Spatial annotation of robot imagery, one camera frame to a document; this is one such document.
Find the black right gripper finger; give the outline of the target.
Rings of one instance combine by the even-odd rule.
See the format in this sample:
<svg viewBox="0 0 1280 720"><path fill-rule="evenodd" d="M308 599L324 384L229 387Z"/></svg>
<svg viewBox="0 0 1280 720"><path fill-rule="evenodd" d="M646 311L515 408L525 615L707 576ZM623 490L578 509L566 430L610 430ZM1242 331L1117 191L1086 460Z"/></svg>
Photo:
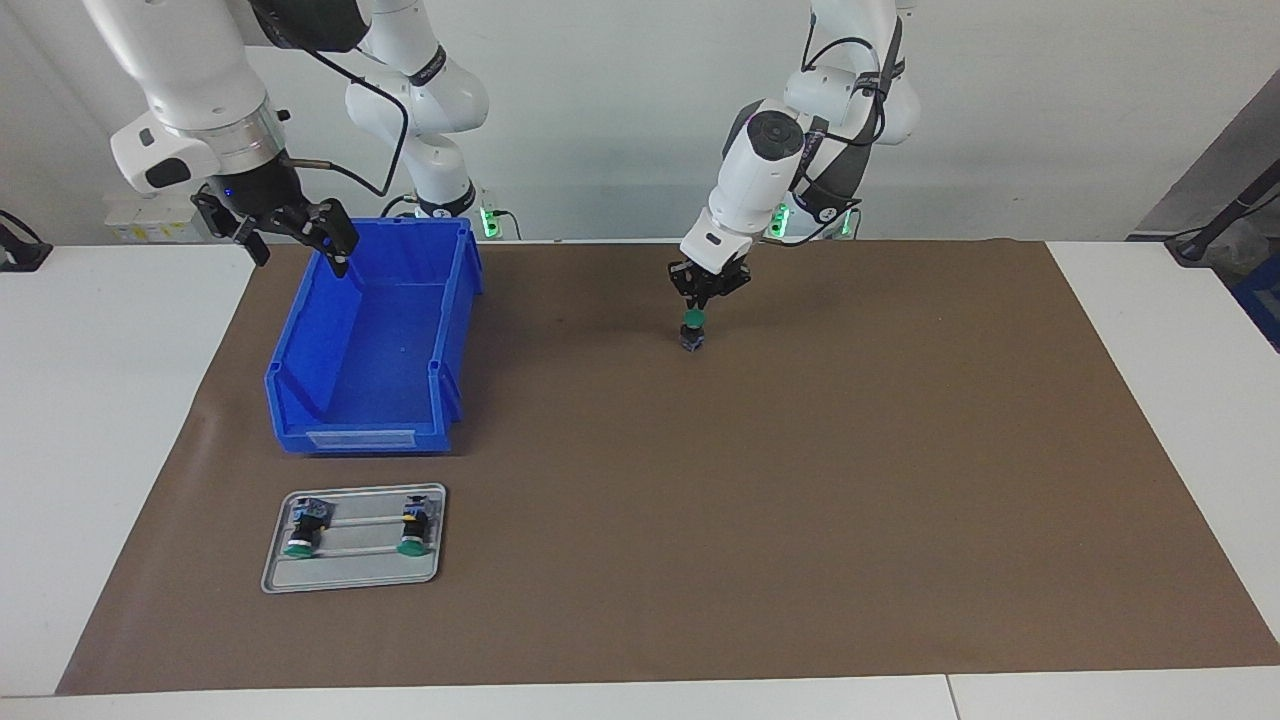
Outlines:
<svg viewBox="0 0 1280 720"><path fill-rule="evenodd" d="M344 278L349 269L349 256L358 243L355 228L344 206L337 199L324 202L292 202L275 208L268 215L268 225L276 234L323 255L337 278Z"/></svg>
<svg viewBox="0 0 1280 720"><path fill-rule="evenodd" d="M270 250L259 232L259 224L252 217L238 218L224 208L220 199L210 190L200 190L192 195L192 204L204 219L210 233L219 240L229 240L242 247L259 268L266 266Z"/></svg>

